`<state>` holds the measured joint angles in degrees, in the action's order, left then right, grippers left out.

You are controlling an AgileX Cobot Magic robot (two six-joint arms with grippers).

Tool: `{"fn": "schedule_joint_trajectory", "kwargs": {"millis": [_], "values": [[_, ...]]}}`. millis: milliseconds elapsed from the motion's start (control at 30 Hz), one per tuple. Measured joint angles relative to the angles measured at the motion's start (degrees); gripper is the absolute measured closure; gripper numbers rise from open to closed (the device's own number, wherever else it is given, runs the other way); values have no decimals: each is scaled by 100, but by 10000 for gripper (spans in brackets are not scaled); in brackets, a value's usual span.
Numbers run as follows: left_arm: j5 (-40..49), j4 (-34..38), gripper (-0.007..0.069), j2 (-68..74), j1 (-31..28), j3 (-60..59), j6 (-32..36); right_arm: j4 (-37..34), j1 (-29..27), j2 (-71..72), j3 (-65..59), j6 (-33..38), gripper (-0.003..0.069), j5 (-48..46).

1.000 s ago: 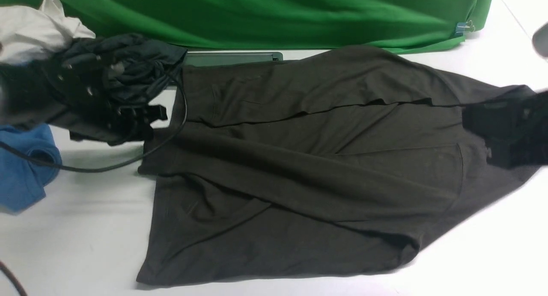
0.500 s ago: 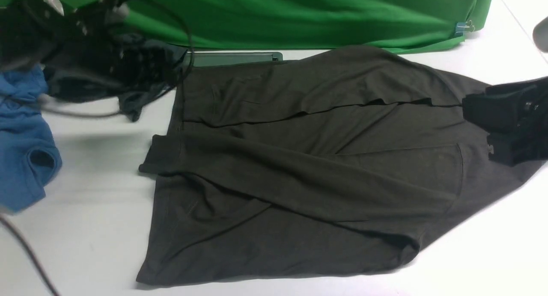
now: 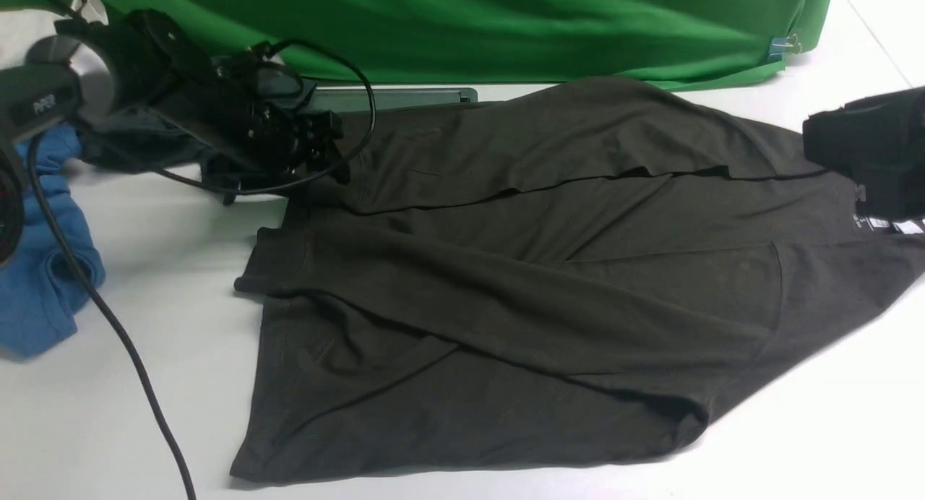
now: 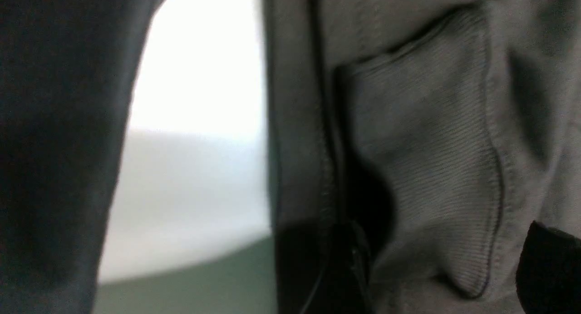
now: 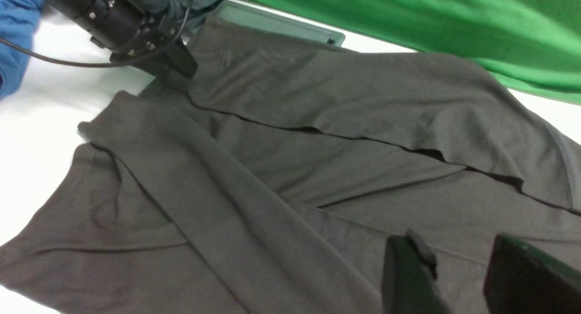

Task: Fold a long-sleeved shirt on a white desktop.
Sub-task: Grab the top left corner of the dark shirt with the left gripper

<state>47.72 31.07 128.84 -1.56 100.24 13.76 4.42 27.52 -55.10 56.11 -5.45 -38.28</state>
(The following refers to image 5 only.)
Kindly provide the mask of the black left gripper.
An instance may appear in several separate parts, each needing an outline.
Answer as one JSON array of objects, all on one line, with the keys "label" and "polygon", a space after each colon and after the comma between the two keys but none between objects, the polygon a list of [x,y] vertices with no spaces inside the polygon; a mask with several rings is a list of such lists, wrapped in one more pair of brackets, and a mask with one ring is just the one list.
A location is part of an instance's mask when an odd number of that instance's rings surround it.
[{"label": "black left gripper", "polygon": [[158,79],[191,79],[198,63],[181,39],[182,28],[165,15],[147,12],[137,0],[43,0],[111,52],[112,63],[137,63]]}]

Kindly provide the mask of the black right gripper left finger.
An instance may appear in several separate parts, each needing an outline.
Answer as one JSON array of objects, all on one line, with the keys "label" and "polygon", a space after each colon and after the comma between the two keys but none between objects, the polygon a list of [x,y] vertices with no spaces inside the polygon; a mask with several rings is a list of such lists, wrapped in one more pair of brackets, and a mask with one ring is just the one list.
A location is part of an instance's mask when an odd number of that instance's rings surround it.
[{"label": "black right gripper left finger", "polygon": [[385,314],[450,314],[437,287],[438,261],[419,234],[391,235],[384,248],[381,295]]}]

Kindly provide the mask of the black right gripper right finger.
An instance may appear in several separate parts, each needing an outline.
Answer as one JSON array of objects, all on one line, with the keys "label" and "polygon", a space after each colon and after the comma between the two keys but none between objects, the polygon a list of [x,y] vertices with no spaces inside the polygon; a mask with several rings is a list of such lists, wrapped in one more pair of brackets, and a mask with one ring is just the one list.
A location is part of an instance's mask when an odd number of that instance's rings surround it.
[{"label": "black right gripper right finger", "polygon": [[483,294],[491,314],[579,314],[581,275],[519,238],[498,234]]}]

